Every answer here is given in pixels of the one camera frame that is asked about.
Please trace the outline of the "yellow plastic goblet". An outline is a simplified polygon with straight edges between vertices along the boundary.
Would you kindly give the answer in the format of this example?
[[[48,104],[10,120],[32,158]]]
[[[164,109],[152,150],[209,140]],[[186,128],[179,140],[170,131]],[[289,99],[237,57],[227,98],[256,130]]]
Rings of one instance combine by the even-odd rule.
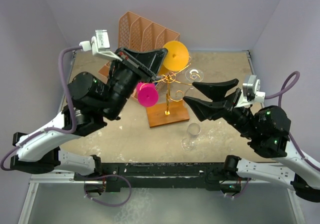
[[[163,48],[167,49],[168,52],[158,75],[165,75],[168,72],[178,72],[187,66],[189,62],[189,51],[182,42],[172,40],[167,42]]]

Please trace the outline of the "clear flute wine glass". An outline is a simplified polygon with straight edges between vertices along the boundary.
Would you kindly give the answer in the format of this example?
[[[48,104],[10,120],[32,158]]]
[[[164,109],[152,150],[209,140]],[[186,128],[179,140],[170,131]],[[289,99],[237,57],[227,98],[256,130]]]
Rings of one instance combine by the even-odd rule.
[[[185,72],[185,79],[187,83],[190,84],[189,88],[186,91],[193,90],[194,87],[192,86],[193,82],[201,82],[204,78],[204,73],[197,68],[189,68]]]

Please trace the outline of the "pink plastic goblet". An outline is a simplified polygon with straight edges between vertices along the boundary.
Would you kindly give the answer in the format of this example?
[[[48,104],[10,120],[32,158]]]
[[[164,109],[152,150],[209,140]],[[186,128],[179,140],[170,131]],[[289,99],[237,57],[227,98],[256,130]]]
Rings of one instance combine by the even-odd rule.
[[[154,83],[139,82],[136,86],[137,100],[143,107],[152,107],[159,100],[159,94]]]

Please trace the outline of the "gold wire wine glass rack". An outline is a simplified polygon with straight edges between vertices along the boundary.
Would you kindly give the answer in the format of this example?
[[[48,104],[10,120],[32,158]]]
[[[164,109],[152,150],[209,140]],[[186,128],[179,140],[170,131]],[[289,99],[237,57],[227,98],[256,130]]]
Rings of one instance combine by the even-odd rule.
[[[162,127],[171,124],[188,122],[190,115],[184,105],[183,97],[185,92],[177,90],[174,97],[182,95],[180,99],[171,97],[171,84],[178,83],[185,86],[191,86],[190,83],[183,83],[177,80],[177,75],[191,66],[191,62],[179,71],[169,71],[167,74],[161,74],[159,80],[154,83],[164,83],[166,86],[165,102],[146,107],[148,125],[152,128]]]

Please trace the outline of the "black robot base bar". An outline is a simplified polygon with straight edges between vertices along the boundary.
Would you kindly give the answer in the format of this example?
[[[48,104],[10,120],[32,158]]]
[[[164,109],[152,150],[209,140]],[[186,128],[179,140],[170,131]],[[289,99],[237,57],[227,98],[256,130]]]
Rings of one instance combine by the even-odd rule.
[[[101,164],[102,172],[83,177],[75,174],[76,181],[98,181],[102,177],[106,192],[127,188],[152,189],[205,189],[224,193],[240,193],[245,177],[228,174],[222,162],[190,163],[116,163]]]

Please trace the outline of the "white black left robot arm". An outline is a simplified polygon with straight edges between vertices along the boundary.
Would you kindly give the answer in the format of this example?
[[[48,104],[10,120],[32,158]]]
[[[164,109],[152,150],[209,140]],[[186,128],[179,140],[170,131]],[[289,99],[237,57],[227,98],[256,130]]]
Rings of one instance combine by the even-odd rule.
[[[110,61],[107,81],[83,71],[70,83],[64,82],[66,106],[36,131],[14,134],[11,171],[46,174],[60,169],[88,176],[91,180],[103,175],[98,156],[73,154],[64,151],[61,145],[104,128],[107,121],[119,120],[138,83],[156,80],[168,50],[139,52],[121,47],[116,51],[99,51],[91,47],[89,51],[93,56]]]

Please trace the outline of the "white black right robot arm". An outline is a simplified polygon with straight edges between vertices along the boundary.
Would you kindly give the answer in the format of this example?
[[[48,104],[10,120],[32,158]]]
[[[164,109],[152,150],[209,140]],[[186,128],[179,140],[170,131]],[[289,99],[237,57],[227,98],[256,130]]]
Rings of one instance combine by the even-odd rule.
[[[242,88],[237,88],[238,79],[226,82],[193,82],[192,86],[209,101],[184,96],[197,119],[215,121],[224,119],[235,128],[256,154],[272,159],[278,165],[256,163],[239,156],[228,155],[222,174],[228,180],[235,178],[258,179],[279,184],[309,202],[320,201],[320,172],[309,164],[312,158],[297,150],[290,137],[291,120],[279,106],[271,105],[252,113],[253,103],[263,103],[265,93],[260,91],[260,80],[255,75],[247,76]],[[236,88],[231,94],[227,92]]]

